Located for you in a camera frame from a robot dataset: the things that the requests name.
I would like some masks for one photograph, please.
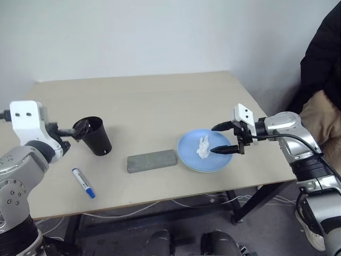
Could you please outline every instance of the marker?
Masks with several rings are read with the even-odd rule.
[[[93,192],[92,188],[89,185],[89,182],[87,182],[80,169],[73,168],[72,173],[74,174],[82,188],[84,188],[84,190],[89,194],[89,196],[91,198],[95,198],[95,193]]]

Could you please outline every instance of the black cup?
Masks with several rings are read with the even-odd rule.
[[[85,117],[72,127],[79,132],[77,140],[82,139],[97,156],[104,156],[111,151],[111,143],[105,132],[103,120],[96,116]]]

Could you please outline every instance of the black jacket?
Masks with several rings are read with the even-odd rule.
[[[325,17],[301,61],[301,85],[312,96],[324,89],[341,110],[341,2]]]

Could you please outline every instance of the light blue plate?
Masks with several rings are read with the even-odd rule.
[[[211,152],[207,158],[201,159],[197,154],[197,149],[200,138],[206,135],[208,136],[209,150],[217,146],[231,145],[221,133],[200,129],[186,133],[177,145],[177,152],[181,161],[189,168],[198,172],[216,172],[230,162],[232,154],[221,155]]]

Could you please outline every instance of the wooden table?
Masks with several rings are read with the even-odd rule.
[[[242,103],[255,119],[265,114],[244,87],[227,71],[79,79],[36,83],[25,99],[48,109],[50,122],[71,128],[86,116],[99,116],[113,149],[95,156],[72,139],[71,148],[51,164],[43,181],[31,192],[33,218],[56,217],[123,207],[170,198],[232,190],[294,179],[277,142],[262,141],[233,155],[221,171],[203,174],[180,161],[176,166],[129,174],[127,157],[176,149],[188,131],[211,128],[229,121],[231,110]],[[19,144],[10,123],[0,122],[0,154]],[[232,131],[223,133],[232,144]],[[90,199],[71,169],[80,168],[96,193]]]

